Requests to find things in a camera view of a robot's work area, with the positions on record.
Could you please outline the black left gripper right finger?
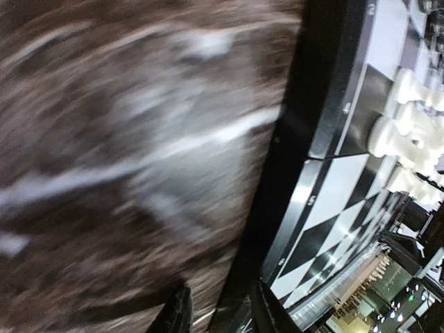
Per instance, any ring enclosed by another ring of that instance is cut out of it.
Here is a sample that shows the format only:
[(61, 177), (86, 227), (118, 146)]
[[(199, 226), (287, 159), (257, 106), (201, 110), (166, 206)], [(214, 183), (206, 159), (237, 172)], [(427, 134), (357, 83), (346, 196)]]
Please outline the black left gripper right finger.
[(254, 333), (303, 333), (262, 280), (251, 284), (249, 298)]

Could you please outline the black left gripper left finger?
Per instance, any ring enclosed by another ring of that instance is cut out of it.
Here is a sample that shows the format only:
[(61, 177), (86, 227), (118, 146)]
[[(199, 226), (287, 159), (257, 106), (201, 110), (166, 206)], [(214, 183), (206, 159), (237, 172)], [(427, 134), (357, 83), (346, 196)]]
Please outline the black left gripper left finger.
[(192, 320), (191, 289), (184, 284), (167, 300), (147, 333), (190, 333), (193, 332)]

